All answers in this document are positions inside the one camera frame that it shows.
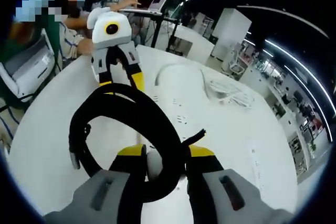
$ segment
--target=person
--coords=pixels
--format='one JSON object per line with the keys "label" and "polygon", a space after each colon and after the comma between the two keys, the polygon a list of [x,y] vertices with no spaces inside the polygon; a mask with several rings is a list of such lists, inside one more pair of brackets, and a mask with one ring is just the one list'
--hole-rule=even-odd
{"label": "person", "polygon": [[287,105],[290,103],[291,100],[288,99],[288,87],[285,88],[286,91],[285,91],[285,94],[281,97],[281,99],[283,100],[284,104]]}
{"label": "person", "polygon": [[[83,4],[85,0],[68,0],[70,15],[64,21],[64,24],[73,30],[81,30],[87,28],[88,13],[84,13],[78,6]],[[117,12],[128,6],[137,7],[140,5],[138,0],[122,0],[117,4],[110,5],[110,10],[112,12]]]}
{"label": "person", "polygon": [[33,31],[40,31],[44,28],[58,65],[62,69],[63,62],[76,59],[80,55],[90,55],[93,51],[91,39],[84,38],[64,24],[63,21],[68,16],[67,7],[68,0],[42,0],[40,2],[24,0],[20,7],[16,7],[10,34],[14,33],[21,37],[22,34],[31,34]]}

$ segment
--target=person's arm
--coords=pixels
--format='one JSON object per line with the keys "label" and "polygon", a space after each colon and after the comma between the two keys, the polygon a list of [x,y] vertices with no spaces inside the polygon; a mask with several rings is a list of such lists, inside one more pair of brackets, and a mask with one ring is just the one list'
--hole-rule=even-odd
{"label": "person's arm", "polygon": [[117,12],[120,9],[124,9],[127,6],[134,6],[137,7],[138,5],[141,5],[138,0],[123,0],[120,3],[114,4],[114,5],[110,5],[110,9],[113,12]]}
{"label": "person's arm", "polygon": [[[124,9],[127,6],[137,6],[140,5],[138,0],[123,0],[118,4],[114,4],[110,6],[110,10],[113,12],[117,12],[120,9]],[[88,17],[80,17],[80,18],[67,18],[64,22],[64,24],[69,28],[73,30],[78,29],[84,29],[86,28],[88,21]]]}
{"label": "person's arm", "polygon": [[59,40],[63,60],[76,59],[80,55],[91,55],[93,43],[91,39],[83,38],[75,30],[60,24]]}
{"label": "person's arm", "polygon": [[93,51],[92,39],[84,38],[78,43],[77,56],[91,55]]}
{"label": "person's arm", "polygon": [[88,17],[79,17],[79,18],[67,18],[64,21],[64,24],[73,30],[86,28],[86,22],[88,21]]}

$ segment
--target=desk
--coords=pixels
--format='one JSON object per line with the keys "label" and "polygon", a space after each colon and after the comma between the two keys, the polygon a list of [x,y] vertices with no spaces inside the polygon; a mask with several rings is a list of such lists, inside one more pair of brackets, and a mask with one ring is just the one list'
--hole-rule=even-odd
{"label": "desk", "polygon": [[[190,99],[193,94],[179,83],[185,85],[190,80],[187,76],[172,80],[180,80],[174,90],[178,90],[178,98],[186,105],[185,112],[192,119],[190,124],[197,130],[200,127],[207,130],[198,145],[213,150],[224,168],[234,169],[257,185],[263,200],[271,207],[294,212],[297,180],[293,159],[283,130],[264,99],[245,85],[200,63],[149,47],[138,46],[137,50],[149,95],[155,90],[154,80],[162,66],[182,63],[200,68],[206,79],[233,83],[254,96],[255,103],[249,111],[213,104],[204,100],[205,95],[185,103],[183,97]],[[78,58],[43,89],[18,127],[9,166],[20,188],[41,214],[61,210],[71,202],[75,189],[88,179],[83,169],[72,168],[68,133],[73,113],[97,87],[90,59]],[[103,168],[109,167],[120,149],[136,143],[134,130],[115,120],[99,117],[91,125],[87,143]],[[256,177],[256,162],[262,180]],[[185,179],[167,197],[144,204],[142,223],[193,223],[186,186]]]}
{"label": "desk", "polygon": [[[155,48],[166,51],[168,46],[169,37],[173,33],[173,28],[175,24],[171,22],[163,22],[159,35],[157,37],[157,41],[155,44]],[[147,36],[151,36],[153,33],[153,27],[149,26]],[[201,34],[197,33],[193,29],[188,27],[178,25],[175,33],[175,37],[186,40],[192,43],[192,46],[186,55],[187,59],[197,61],[203,65],[205,65],[207,59],[209,58],[212,50],[214,49],[214,44],[204,38]],[[147,39],[146,46],[151,45],[152,38]]]}

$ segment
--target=coiled black cable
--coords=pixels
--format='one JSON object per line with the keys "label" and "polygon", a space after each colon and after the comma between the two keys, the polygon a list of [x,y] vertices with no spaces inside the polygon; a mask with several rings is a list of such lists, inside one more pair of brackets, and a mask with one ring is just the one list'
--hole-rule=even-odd
{"label": "coiled black cable", "polygon": [[[126,96],[106,94],[109,92]],[[75,112],[70,123],[69,147],[90,177],[101,170],[92,157],[86,138],[88,122],[98,116],[116,119],[148,139],[162,157],[163,169],[153,182],[145,182],[143,202],[168,195],[177,185],[184,170],[184,148],[180,138],[154,101],[143,92],[127,85],[113,83],[95,90]]]}

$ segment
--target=white robot body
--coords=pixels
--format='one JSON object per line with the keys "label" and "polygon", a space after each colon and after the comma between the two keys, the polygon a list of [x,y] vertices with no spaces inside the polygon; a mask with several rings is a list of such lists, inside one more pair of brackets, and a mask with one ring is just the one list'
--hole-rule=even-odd
{"label": "white robot body", "polygon": [[132,28],[125,15],[115,12],[98,15],[92,32],[95,50],[127,44],[131,41]]}
{"label": "white robot body", "polygon": [[95,50],[92,52],[92,68],[100,85],[112,81],[110,65],[117,64],[119,60],[132,80],[131,85],[136,85],[133,79],[136,77],[138,86],[142,87],[139,83],[143,83],[143,79],[139,78],[140,74],[137,75],[141,72],[140,59],[131,40],[132,28],[127,17],[112,12],[109,7],[96,8],[88,17],[87,27],[93,29],[92,42]]}

